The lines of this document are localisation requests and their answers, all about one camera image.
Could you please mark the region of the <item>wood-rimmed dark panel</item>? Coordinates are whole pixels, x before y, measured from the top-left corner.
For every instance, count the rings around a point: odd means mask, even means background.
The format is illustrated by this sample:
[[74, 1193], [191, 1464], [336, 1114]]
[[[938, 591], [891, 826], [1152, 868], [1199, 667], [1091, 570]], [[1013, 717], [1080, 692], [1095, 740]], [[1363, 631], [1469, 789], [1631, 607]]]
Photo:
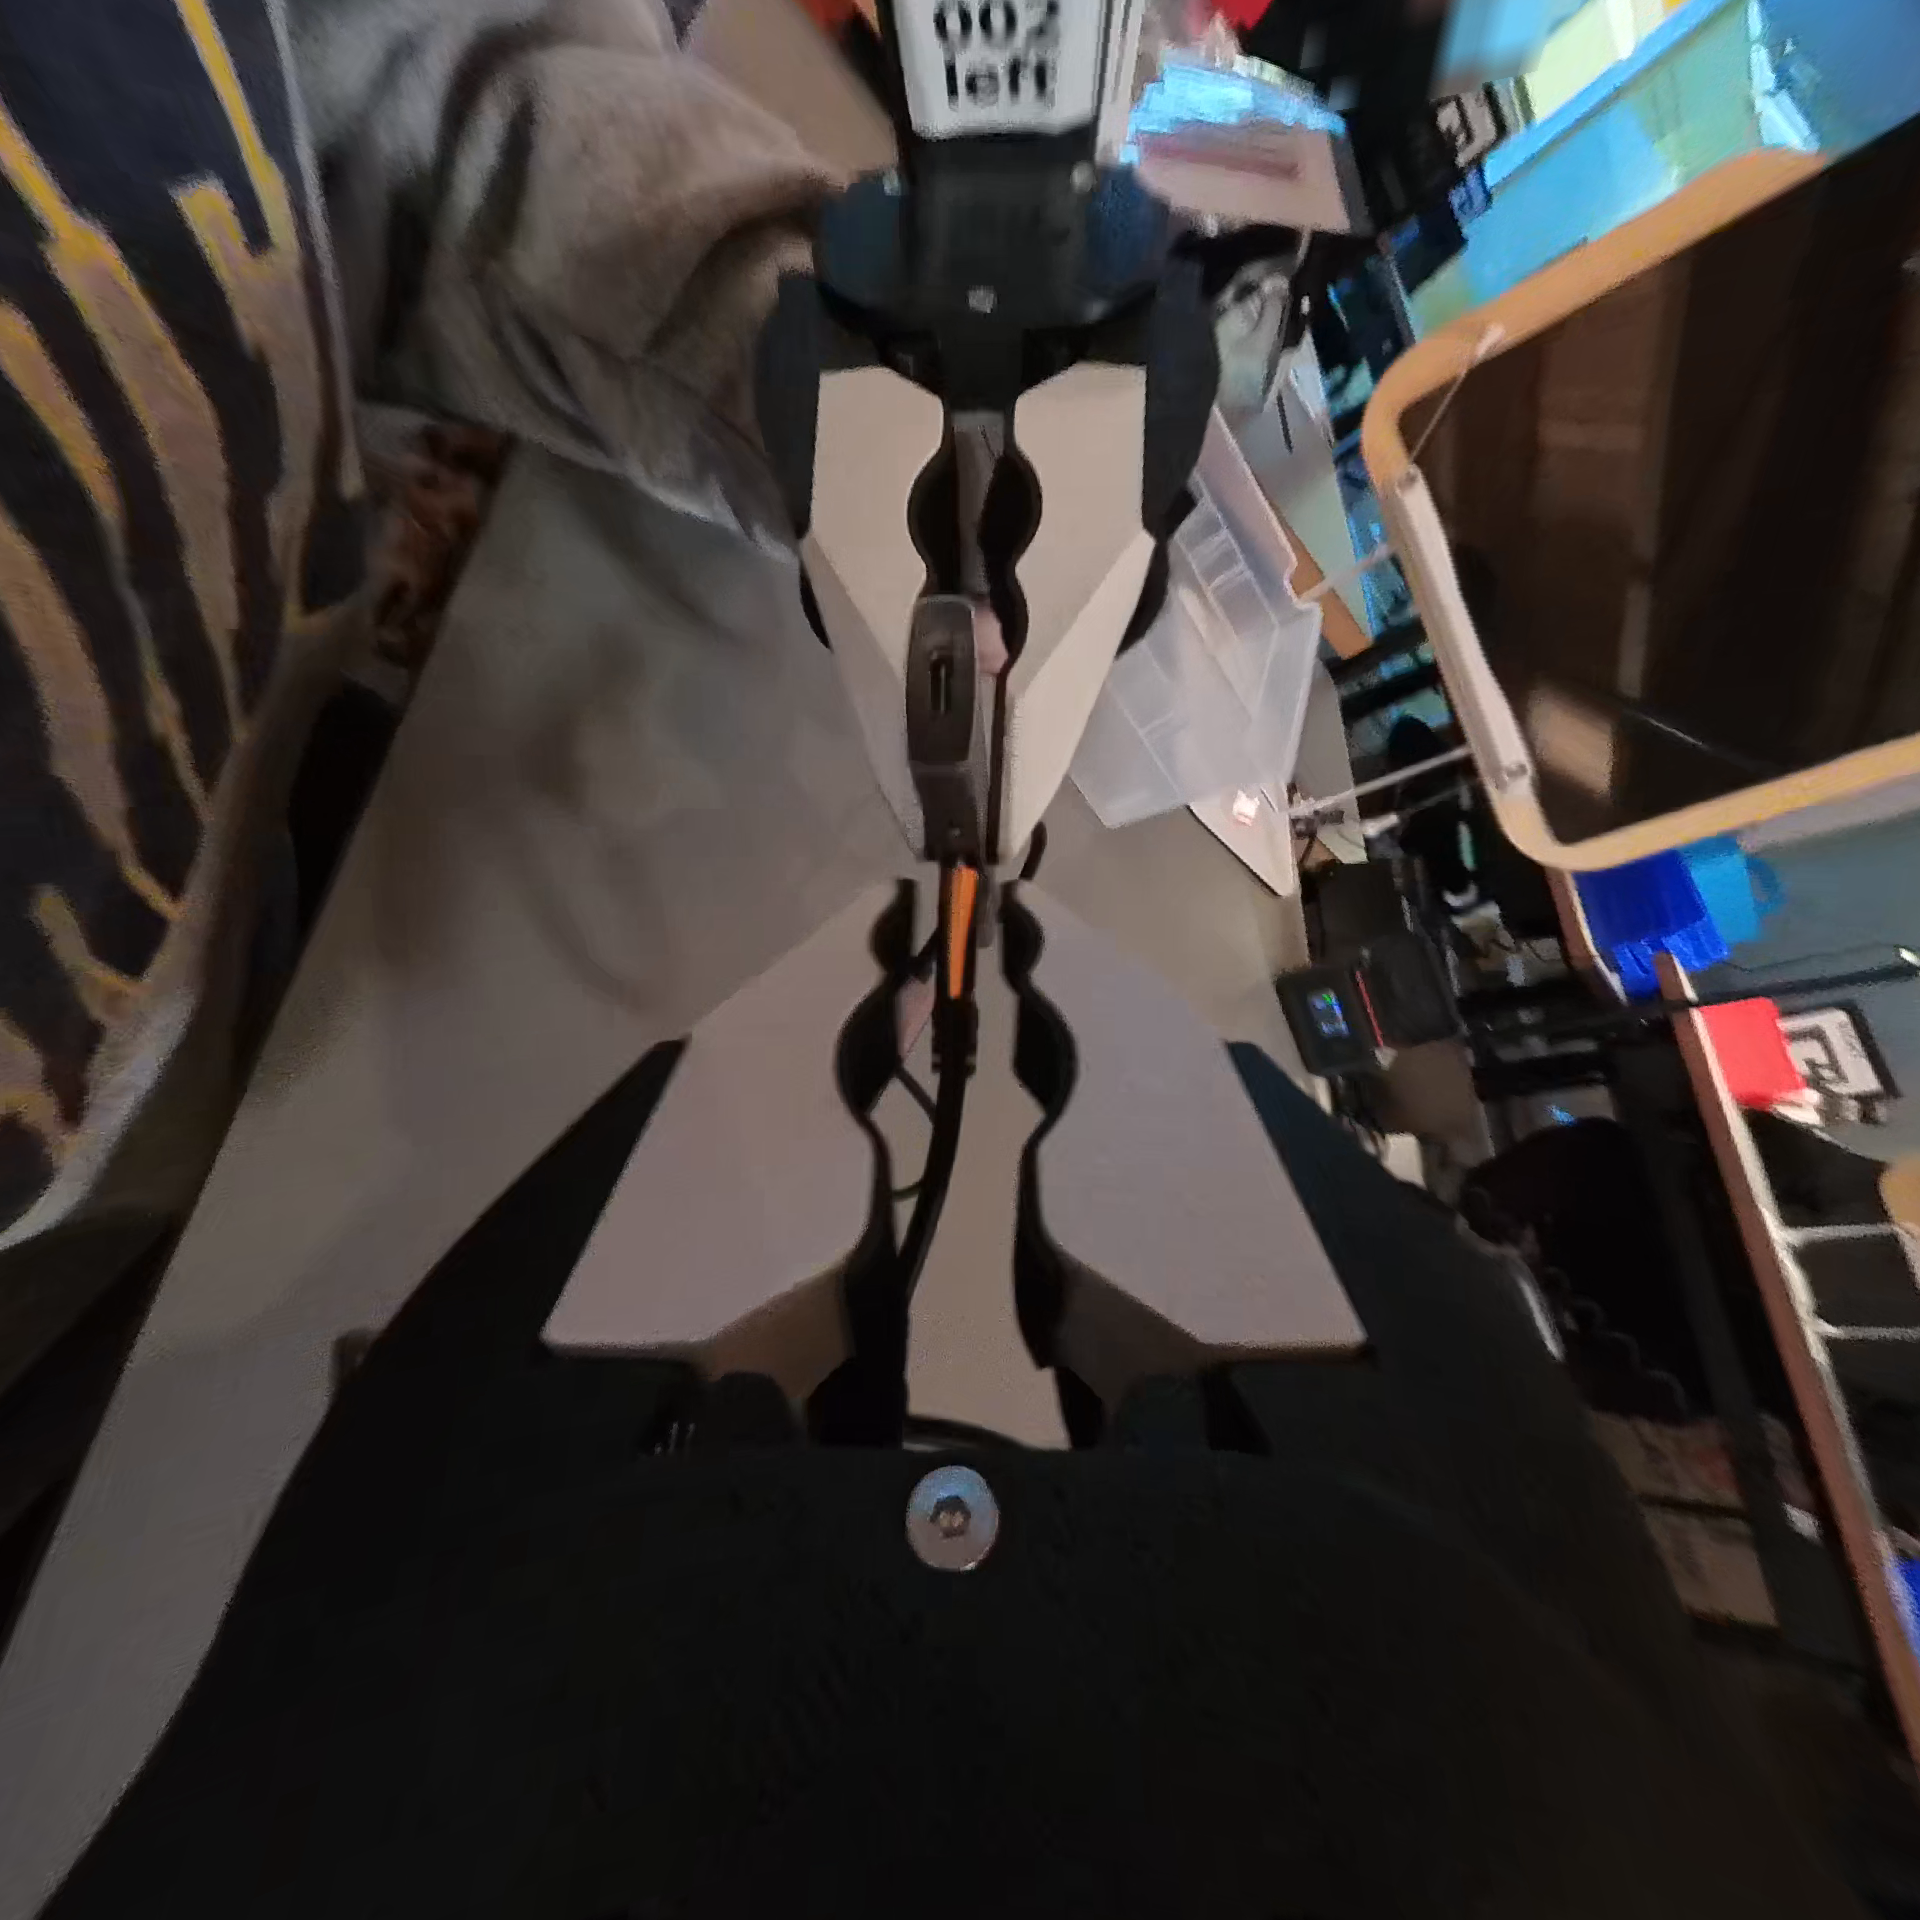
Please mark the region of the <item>wood-rimmed dark panel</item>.
[[1916, 789], [1916, 115], [1732, 157], [1434, 325], [1362, 453], [1434, 496], [1532, 863]]

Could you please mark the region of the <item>blue shelf unit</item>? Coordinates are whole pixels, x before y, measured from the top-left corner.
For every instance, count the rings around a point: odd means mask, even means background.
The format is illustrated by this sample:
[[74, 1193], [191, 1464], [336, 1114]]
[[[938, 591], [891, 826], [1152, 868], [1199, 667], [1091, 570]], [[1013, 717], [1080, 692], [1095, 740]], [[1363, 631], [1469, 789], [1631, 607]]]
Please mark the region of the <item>blue shelf unit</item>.
[[1409, 294], [1415, 333], [1732, 157], [1837, 157], [1916, 115], [1916, 2], [1583, 2], [1526, 95], [1461, 251]]

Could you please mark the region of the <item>dark blue patterned cloth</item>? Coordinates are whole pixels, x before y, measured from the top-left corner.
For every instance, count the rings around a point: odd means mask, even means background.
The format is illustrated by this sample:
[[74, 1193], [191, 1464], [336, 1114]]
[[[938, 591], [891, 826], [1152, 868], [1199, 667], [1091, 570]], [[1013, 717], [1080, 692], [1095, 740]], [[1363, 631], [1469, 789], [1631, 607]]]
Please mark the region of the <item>dark blue patterned cloth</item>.
[[286, 2], [4, 2], [4, 1256], [145, 1210], [363, 567]]

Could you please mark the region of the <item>person's left forearm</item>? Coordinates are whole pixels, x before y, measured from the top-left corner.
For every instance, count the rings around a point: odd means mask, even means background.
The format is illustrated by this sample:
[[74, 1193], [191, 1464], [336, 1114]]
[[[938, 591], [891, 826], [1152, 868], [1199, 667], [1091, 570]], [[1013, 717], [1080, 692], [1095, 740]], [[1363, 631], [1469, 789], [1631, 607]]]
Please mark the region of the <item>person's left forearm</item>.
[[669, 2], [281, 2], [363, 403], [794, 542], [757, 344], [848, 167]]

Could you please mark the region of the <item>small red box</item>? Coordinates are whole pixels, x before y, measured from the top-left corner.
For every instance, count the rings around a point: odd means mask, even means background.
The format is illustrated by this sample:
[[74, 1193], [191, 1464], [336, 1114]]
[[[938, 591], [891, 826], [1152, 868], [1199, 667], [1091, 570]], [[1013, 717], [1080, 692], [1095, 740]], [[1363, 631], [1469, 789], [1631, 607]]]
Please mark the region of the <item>small red box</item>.
[[1717, 999], [1696, 1015], [1696, 1024], [1732, 1103], [1772, 1111], [1811, 1094], [1772, 999]]

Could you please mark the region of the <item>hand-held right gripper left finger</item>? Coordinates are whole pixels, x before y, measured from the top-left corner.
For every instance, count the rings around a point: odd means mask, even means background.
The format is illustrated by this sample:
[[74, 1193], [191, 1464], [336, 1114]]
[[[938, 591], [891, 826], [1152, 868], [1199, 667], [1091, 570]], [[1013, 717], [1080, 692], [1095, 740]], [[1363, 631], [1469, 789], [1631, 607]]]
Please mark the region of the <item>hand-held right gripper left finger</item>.
[[763, 1376], [818, 1435], [907, 1410], [891, 1144], [912, 883], [861, 891], [685, 1038], [550, 1318], [559, 1357]]

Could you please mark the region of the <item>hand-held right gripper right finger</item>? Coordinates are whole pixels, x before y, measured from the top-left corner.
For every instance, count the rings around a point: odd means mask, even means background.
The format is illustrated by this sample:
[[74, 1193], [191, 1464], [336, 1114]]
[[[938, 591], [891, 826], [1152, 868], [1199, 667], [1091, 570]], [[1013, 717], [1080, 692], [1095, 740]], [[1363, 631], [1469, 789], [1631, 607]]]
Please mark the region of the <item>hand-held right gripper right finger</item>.
[[1067, 1442], [1149, 1384], [1369, 1352], [1363, 1321], [1230, 1039], [1161, 972], [1035, 888], [1005, 893], [1018, 1157], [1013, 1318]]

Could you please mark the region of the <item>small black display device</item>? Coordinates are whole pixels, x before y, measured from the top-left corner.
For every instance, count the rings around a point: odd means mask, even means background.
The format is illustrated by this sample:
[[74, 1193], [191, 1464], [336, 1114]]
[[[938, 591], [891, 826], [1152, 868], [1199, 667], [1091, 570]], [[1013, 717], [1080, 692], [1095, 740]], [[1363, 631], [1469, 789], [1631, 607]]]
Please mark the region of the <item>small black display device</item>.
[[1354, 954], [1288, 970], [1273, 995], [1315, 1078], [1372, 1074], [1385, 1057], [1464, 1034], [1448, 963], [1420, 933], [1389, 933]]

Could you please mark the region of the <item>black white marker tag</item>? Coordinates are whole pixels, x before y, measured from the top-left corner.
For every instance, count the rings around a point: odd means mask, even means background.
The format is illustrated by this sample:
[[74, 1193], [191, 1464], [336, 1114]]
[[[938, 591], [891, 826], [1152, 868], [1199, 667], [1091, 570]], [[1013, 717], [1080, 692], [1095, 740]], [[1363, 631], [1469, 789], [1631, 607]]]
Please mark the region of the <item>black white marker tag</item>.
[[1780, 1038], [1824, 1111], [1860, 1128], [1889, 1119], [1898, 1081], [1860, 1002], [1780, 1012]]

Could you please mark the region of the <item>clear plastic storage box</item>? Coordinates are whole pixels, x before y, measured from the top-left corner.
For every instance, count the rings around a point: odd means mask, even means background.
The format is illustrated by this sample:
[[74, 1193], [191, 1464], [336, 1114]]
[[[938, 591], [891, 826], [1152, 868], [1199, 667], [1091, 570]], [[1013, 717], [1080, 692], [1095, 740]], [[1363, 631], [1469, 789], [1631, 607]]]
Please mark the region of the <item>clear plastic storage box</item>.
[[1211, 415], [1166, 601], [1086, 720], [1072, 781], [1102, 826], [1276, 789], [1295, 765], [1321, 607], [1230, 420]]

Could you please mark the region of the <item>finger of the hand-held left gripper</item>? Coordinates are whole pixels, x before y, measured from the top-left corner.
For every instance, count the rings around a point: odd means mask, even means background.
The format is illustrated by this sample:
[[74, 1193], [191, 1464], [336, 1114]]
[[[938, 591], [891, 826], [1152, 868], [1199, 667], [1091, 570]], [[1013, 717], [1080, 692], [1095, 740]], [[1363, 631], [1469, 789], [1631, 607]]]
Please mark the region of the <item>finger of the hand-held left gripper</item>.
[[1018, 397], [1010, 452], [1040, 519], [1010, 583], [1022, 642], [996, 676], [996, 851], [1010, 874], [1056, 800], [1152, 561], [1141, 526], [1147, 373], [1076, 364]]
[[923, 810], [907, 750], [907, 660], [928, 577], [911, 532], [911, 496], [943, 437], [943, 403], [893, 368], [841, 368], [818, 378], [799, 563], [858, 740], [911, 855], [923, 851]]

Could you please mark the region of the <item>white mounting bracket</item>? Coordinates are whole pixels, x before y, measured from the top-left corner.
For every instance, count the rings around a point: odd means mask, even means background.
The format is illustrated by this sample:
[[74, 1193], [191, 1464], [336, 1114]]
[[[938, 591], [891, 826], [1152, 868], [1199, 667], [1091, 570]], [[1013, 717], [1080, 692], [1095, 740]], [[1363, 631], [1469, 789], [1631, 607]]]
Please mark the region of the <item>white mounting bracket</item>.
[[1511, 800], [1532, 785], [1532, 750], [1492, 672], [1434, 496], [1413, 463], [1405, 463], [1399, 476], [1379, 481], [1379, 511], [1389, 554], [1405, 576], [1413, 607], [1443, 667], [1482, 785], [1492, 800]]

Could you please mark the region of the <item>blue plastic object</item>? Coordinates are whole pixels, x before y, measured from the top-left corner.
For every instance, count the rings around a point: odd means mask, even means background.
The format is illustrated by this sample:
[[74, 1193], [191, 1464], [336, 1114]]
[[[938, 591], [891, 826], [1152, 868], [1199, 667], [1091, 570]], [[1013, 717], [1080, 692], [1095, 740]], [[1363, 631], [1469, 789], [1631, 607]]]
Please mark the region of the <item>blue plastic object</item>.
[[1595, 947], [1623, 999], [1658, 999], [1658, 958], [1688, 972], [1730, 965], [1784, 906], [1780, 874], [1732, 834], [1574, 874]]

